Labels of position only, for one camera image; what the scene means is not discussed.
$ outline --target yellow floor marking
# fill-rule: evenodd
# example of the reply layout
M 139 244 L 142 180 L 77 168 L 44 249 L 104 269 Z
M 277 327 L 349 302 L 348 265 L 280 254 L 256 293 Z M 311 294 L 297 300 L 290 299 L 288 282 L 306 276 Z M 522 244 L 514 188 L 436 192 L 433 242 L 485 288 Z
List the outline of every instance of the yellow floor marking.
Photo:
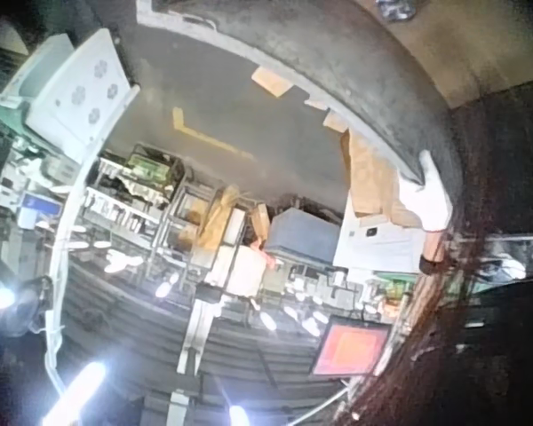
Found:
M 230 153 L 241 155 L 242 158 L 246 158 L 247 160 L 256 161 L 255 157 L 252 154 L 245 153 L 244 151 L 241 151 L 240 149 L 235 148 L 234 146 L 230 146 L 228 143 L 222 142 L 219 139 L 212 138 L 211 136 L 204 135 L 203 133 L 190 129 L 186 127 L 184 124 L 184 110 L 178 107 L 174 107 L 171 110 L 171 117 L 173 121 L 174 129 L 177 131 L 181 131 L 182 133 L 191 136 L 192 138 L 196 138 L 201 140 L 202 142 L 206 142 L 210 145 L 213 145 L 217 148 L 225 149 L 226 151 L 229 151 Z

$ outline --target hand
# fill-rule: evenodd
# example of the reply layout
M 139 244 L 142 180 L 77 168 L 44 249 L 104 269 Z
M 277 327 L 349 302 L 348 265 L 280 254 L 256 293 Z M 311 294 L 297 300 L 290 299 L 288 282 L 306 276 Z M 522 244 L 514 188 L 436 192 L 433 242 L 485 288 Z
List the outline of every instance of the hand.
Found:
M 415 184 L 399 173 L 399 200 L 420 218 L 425 231 L 443 231 L 452 216 L 452 203 L 430 152 L 421 152 L 418 159 L 425 173 L 425 185 Z

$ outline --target pipe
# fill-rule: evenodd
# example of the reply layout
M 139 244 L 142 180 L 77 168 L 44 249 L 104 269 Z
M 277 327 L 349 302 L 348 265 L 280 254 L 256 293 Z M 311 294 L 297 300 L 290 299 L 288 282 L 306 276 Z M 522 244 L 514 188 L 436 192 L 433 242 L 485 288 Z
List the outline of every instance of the pipe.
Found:
M 334 394 L 332 397 L 329 397 L 328 399 L 323 401 L 319 406 L 315 406 L 314 408 L 312 408 L 307 413 L 302 414 L 298 419 L 293 420 L 292 422 L 288 423 L 287 426 L 294 426 L 295 424 L 302 423 L 304 420 L 307 420 L 310 417 L 312 417 L 314 414 L 319 413 L 326 406 L 330 405 L 332 402 L 336 401 L 337 399 L 340 399 L 341 397 L 343 397 L 346 394 L 347 394 L 347 386 L 344 387 L 344 389 L 342 389 L 339 392 L 337 392 L 336 394 Z

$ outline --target brown paper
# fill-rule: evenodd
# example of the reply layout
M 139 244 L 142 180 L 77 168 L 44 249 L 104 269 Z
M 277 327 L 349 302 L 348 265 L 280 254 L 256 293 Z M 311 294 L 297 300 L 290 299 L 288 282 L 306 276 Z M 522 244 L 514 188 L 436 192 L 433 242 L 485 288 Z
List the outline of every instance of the brown paper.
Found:
M 384 214 L 395 225 L 420 227 L 417 215 L 407 210 L 399 200 L 396 169 L 379 156 L 362 135 L 351 130 L 348 148 L 350 192 L 355 215 L 363 217 Z

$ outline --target white panel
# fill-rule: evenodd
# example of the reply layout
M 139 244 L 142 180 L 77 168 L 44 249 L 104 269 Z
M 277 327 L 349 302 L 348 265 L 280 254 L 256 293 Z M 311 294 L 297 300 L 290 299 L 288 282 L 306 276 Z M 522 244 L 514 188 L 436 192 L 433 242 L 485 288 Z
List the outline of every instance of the white panel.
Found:
M 243 226 L 243 221 L 245 220 L 245 212 L 241 209 L 233 209 L 231 211 L 231 217 L 227 223 L 227 228 L 225 230 L 225 235 L 223 236 L 223 242 L 234 246 L 237 242 L 237 237 Z
M 26 124 L 81 162 L 130 85 L 107 29 L 82 44 L 41 90 Z
M 355 217 L 348 195 L 333 264 L 382 272 L 418 272 L 425 236 L 422 229 L 393 225 L 382 215 Z

